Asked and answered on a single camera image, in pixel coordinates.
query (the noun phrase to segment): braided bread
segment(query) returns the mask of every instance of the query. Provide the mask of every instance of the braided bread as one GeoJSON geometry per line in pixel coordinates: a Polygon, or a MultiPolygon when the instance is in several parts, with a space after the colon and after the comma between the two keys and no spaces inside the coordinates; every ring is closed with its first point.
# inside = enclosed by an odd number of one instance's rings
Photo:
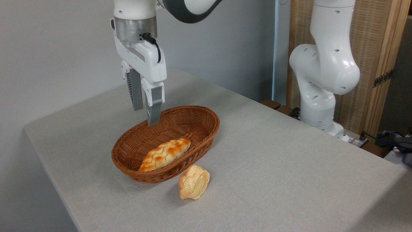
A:
{"type": "Polygon", "coordinates": [[[148,152],[138,171],[147,172],[164,167],[182,156],[189,147],[190,141],[183,138],[162,143],[148,152]]]}

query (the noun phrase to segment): toy bread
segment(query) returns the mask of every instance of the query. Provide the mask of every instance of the toy bread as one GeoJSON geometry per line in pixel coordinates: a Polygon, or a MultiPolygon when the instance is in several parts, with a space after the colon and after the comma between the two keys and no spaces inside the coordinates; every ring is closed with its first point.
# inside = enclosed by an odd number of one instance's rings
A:
{"type": "Polygon", "coordinates": [[[190,141],[183,138],[162,143],[147,153],[138,171],[147,172],[164,167],[182,156],[189,147],[190,141]]]}
{"type": "Polygon", "coordinates": [[[192,164],[179,179],[179,196],[182,200],[199,199],[209,183],[210,174],[205,169],[192,164]]]}

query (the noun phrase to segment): brown wicker basket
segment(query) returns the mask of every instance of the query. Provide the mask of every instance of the brown wicker basket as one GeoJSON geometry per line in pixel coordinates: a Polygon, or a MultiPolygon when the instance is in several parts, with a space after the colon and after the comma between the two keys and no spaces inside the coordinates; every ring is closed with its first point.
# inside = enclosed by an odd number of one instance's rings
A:
{"type": "Polygon", "coordinates": [[[112,150],[113,163],[133,180],[159,183],[173,178],[198,161],[211,147],[220,121],[215,112],[202,106],[181,106],[162,111],[159,124],[147,120],[126,131],[112,150]],[[190,148],[174,162],[148,172],[137,171],[153,148],[172,139],[191,141],[190,148]]]}

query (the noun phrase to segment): white wall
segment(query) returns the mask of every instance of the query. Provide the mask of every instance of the white wall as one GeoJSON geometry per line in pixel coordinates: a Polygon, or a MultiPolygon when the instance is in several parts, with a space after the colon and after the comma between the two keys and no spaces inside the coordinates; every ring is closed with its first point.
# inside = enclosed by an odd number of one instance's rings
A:
{"type": "MultiPolygon", "coordinates": [[[[75,231],[22,128],[124,84],[112,8],[112,0],[0,1],[0,231],[75,231]]],[[[273,59],[272,21],[270,0],[223,1],[196,25],[163,10],[158,43],[169,67],[260,100],[270,97],[272,67],[262,63],[273,59]]]]}

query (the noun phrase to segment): robotic arm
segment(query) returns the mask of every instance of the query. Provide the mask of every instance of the robotic arm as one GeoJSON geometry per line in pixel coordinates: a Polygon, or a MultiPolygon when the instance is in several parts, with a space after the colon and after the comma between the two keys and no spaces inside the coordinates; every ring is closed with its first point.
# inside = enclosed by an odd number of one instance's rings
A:
{"type": "MultiPolygon", "coordinates": [[[[143,109],[143,88],[149,126],[160,119],[166,63],[158,46],[156,9],[166,8],[176,19],[197,23],[222,0],[115,0],[112,27],[135,110],[143,109]]],[[[333,122],[335,94],[352,91],[360,71],[352,56],[349,30],[355,0],[315,0],[311,33],[316,45],[299,45],[290,56],[301,93],[301,120],[345,139],[333,122]]]]}
{"type": "Polygon", "coordinates": [[[290,55],[301,95],[300,120],[343,140],[343,127],[333,121],[335,96],[359,82],[349,42],[355,0],[315,0],[310,31],[316,45],[297,46],[290,55]]]}
{"type": "Polygon", "coordinates": [[[197,23],[206,18],[222,0],[115,0],[111,24],[117,52],[123,59],[134,110],[143,109],[145,92],[148,125],[158,124],[165,101],[166,62],[156,42],[156,9],[166,8],[176,19],[197,23]]]}

